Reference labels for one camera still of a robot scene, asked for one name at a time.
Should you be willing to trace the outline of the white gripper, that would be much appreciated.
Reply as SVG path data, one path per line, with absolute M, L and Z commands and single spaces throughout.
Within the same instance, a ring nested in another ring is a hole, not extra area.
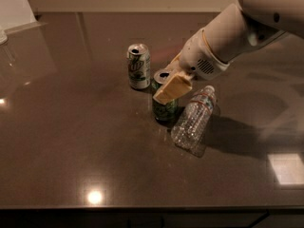
M 210 81 L 224 72 L 229 63 L 216 57 L 207 43 L 204 28 L 199 29 L 183 46 L 180 54 L 165 67 L 174 71 L 153 95 L 159 104 L 166 105 L 192 90 L 192 78 L 196 74 L 204 81 Z

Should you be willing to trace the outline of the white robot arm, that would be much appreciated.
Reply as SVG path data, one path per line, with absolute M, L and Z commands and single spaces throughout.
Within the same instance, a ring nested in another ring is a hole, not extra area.
M 187 40 L 167 68 L 153 99 L 165 105 L 192 89 L 192 78 L 212 80 L 241 54 L 286 33 L 304 37 L 304 0 L 237 0 Z

